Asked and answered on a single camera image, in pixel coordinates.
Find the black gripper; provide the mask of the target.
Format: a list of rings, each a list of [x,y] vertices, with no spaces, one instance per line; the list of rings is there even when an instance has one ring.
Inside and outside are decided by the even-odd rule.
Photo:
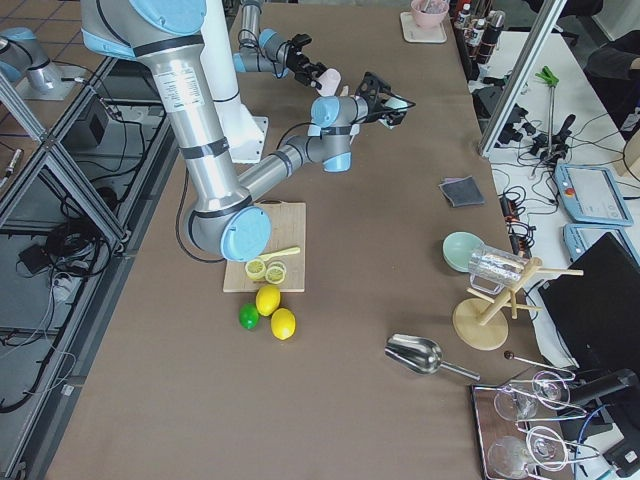
[[[313,62],[303,54],[304,46],[310,44],[311,37],[306,34],[296,34],[287,41],[286,67],[294,74],[294,79],[304,86],[319,90],[322,88],[321,75],[327,67],[321,62]]]
[[[356,98],[367,105],[366,112],[355,118],[356,124],[378,121],[389,129],[400,125],[407,112],[416,106],[412,100],[394,93],[388,82],[370,71],[364,74],[356,89]]]

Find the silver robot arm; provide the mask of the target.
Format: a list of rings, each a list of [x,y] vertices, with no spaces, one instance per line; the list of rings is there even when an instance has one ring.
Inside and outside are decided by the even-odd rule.
[[[411,102],[366,73],[352,95],[317,98],[312,130],[294,136],[244,172],[232,160],[232,128],[226,103],[237,91],[221,90],[222,78],[238,72],[293,73],[320,88],[325,67],[301,49],[308,37],[284,39],[261,29],[261,3],[243,3],[242,52],[233,54],[224,10],[218,1],[85,1],[81,5],[86,47],[96,53],[146,66],[169,117],[197,198],[183,229],[198,249],[229,261],[260,255],[271,235],[267,213],[256,200],[307,163],[328,172],[351,165],[351,141],[358,125],[401,123]]]
[[[313,62],[303,52],[312,37],[301,33],[286,39],[273,29],[261,30],[263,5],[263,1],[256,0],[240,2],[239,49],[233,54],[235,70],[270,73],[278,79],[292,74],[299,83],[320,90],[324,87],[321,76],[328,68],[321,62]]]

